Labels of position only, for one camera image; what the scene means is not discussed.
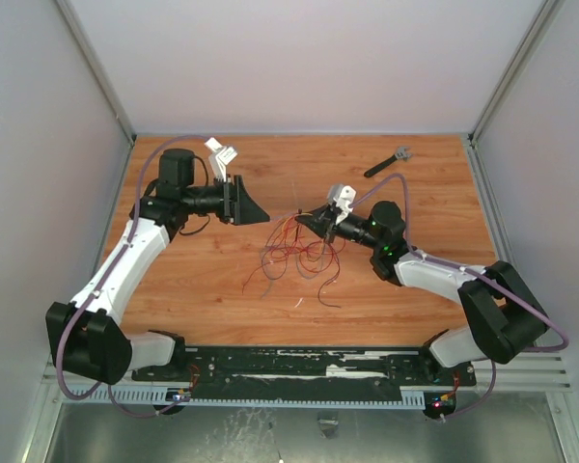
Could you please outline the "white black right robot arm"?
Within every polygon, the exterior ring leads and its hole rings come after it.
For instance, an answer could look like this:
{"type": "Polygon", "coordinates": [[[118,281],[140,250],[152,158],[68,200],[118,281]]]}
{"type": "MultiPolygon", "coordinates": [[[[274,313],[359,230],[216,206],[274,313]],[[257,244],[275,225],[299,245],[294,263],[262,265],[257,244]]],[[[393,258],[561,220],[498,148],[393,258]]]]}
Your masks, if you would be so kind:
{"type": "Polygon", "coordinates": [[[487,267],[462,267],[409,246],[394,202],[376,203],[366,218],[353,213],[343,217],[328,204],[297,221],[327,243],[340,237],[371,249],[372,270],[380,280],[461,306],[465,327],[444,330],[421,348],[418,370],[430,384],[442,383],[467,362],[487,359],[505,365],[548,329],[543,308],[512,265],[498,260],[487,267]]]}

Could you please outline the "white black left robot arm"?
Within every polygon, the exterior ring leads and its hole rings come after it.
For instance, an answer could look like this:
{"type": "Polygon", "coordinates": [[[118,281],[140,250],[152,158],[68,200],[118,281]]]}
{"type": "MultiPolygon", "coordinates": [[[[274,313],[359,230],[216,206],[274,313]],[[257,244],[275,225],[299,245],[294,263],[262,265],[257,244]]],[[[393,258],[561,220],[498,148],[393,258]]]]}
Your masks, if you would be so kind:
{"type": "Polygon", "coordinates": [[[68,303],[54,303],[47,311],[51,355],[59,373],[114,385],[127,372],[140,368],[154,367],[170,381],[187,372],[182,337],[162,331],[129,337],[121,322],[135,289],[190,216],[217,217],[234,226],[269,219],[247,193],[242,177],[227,172],[236,149],[214,139],[206,146],[213,179],[204,186],[195,185],[196,154],[165,150],[157,178],[149,187],[138,188],[139,199],[107,260],[68,303]]]}

